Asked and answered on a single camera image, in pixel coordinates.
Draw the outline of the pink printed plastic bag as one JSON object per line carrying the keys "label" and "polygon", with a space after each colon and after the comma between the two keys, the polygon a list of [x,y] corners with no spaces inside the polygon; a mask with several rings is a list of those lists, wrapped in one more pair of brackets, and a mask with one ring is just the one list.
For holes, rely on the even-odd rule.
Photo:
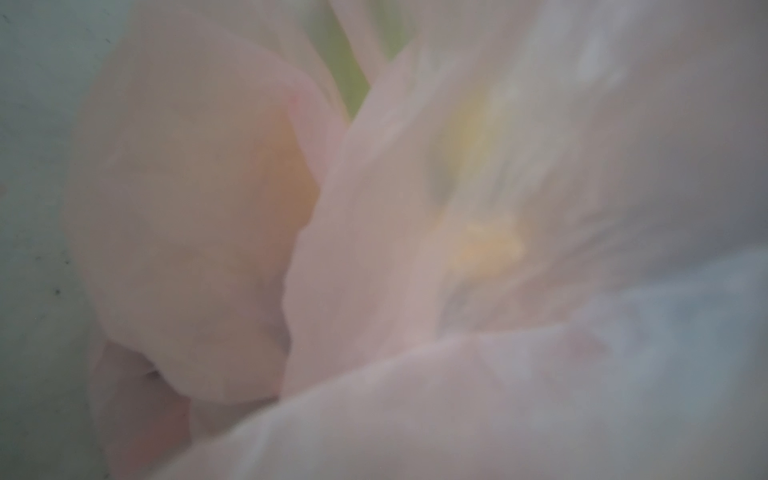
{"label": "pink printed plastic bag", "polygon": [[763,479],[763,1],[140,1],[65,210],[114,479]]}

